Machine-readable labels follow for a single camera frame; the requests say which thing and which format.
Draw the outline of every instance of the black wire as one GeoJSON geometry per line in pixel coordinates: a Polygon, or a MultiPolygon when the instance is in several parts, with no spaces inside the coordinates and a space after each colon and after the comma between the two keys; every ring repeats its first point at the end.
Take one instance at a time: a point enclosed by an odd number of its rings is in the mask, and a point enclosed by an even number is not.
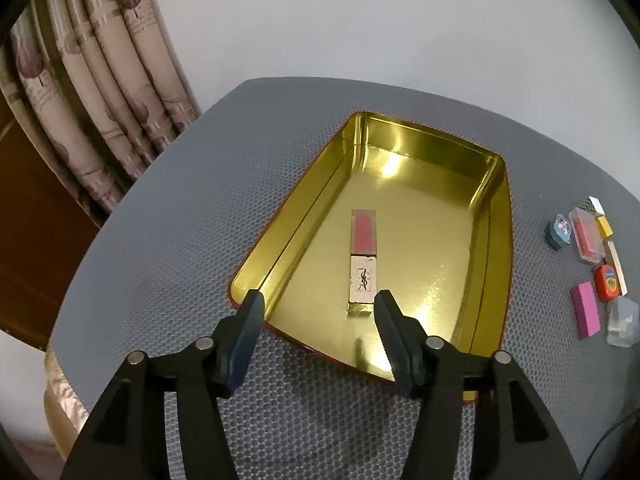
{"type": "Polygon", "coordinates": [[[620,419],[617,423],[615,423],[613,426],[611,426],[603,436],[600,437],[600,440],[596,443],[596,445],[593,447],[593,449],[591,450],[591,453],[589,455],[589,457],[587,458],[587,462],[584,463],[584,467],[582,468],[582,472],[580,473],[580,478],[584,478],[584,474],[587,472],[587,468],[589,467],[589,464],[591,463],[591,459],[593,459],[593,456],[596,454],[596,451],[598,450],[598,448],[600,447],[600,444],[602,444],[605,439],[614,431],[617,430],[617,428],[619,428],[620,426],[622,426],[626,421],[632,419],[635,416],[640,415],[640,408],[633,410],[631,413],[629,413],[627,416],[623,417],[622,419],[620,419]]]}

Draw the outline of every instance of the pink eraser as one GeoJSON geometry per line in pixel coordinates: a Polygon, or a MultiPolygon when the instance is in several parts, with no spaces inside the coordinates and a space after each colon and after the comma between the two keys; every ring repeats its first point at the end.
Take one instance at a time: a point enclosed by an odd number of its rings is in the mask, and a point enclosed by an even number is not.
{"type": "Polygon", "coordinates": [[[371,209],[351,211],[351,254],[376,255],[376,212],[371,209]]]}
{"type": "Polygon", "coordinates": [[[591,282],[584,282],[571,289],[575,317],[578,320],[578,339],[590,337],[600,331],[600,318],[591,282]]]}

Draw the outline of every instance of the gray table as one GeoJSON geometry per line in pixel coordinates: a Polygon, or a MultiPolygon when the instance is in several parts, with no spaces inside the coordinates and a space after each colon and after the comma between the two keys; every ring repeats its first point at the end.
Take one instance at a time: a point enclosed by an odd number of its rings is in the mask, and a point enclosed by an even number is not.
{"type": "MultiPolygon", "coordinates": [[[[582,466],[600,435],[638,402],[638,356],[607,346],[603,333],[578,341],[569,289],[590,279],[591,270],[575,247],[553,252],[543,231],[553,213],[589,194],[599,197],[629,296],[638,300],[640,203],[589,161],[526,126],[444,97],[365,82],[247,81],[158,158],[98,234],[56,323],[53,348],[79,398],[90,409],[129,351],[177,351],[231,312],[234,271],[357,110],[451,132],[506,160],[514,255],[502,346],[526,371],[582,466]]],[[[604,308],[600,313],[604,323],[604,308]]],[[[418,407],[389,384],[263,333],[246,383],[223,402],[222,416],[242,479],[386,480],[400,475],[418,407]]],[[[183,478],[173,397],[167,417],[172,475],[183,478]]],[[[457,479],[468,475],[473,418],[473,407],[465,408],[457,479]]],[[[592,478],[615,444],[611,439],[596,457],[592,478]]]]}

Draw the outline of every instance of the white label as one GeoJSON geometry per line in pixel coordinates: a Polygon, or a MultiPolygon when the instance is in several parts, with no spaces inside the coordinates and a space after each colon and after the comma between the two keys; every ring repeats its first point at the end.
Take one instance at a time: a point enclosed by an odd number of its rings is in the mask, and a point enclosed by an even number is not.
{"type": "Polygon", "coordinates": [[[351,257],[349,303],[373,303],[378,293],[378,264],[375,256],[351,257]]]}

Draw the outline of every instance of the transparent plastic box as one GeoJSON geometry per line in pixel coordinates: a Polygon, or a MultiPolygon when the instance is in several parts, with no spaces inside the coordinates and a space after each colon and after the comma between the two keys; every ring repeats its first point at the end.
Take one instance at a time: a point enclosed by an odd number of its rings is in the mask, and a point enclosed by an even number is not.
{"type": "Polygon", "coordinates": [[[629,348],[640,341],[640,307],[635,301],[620,296],[609,302],[607,343],[629,348]]]}
{"type": "Polygon", "coordinates": [[[574,228],[575,243],[581,259],[592,264],[599,264],[604,258],[604,245],[592,214],[575,208],[569,213],[569,220],[574,228]]]}

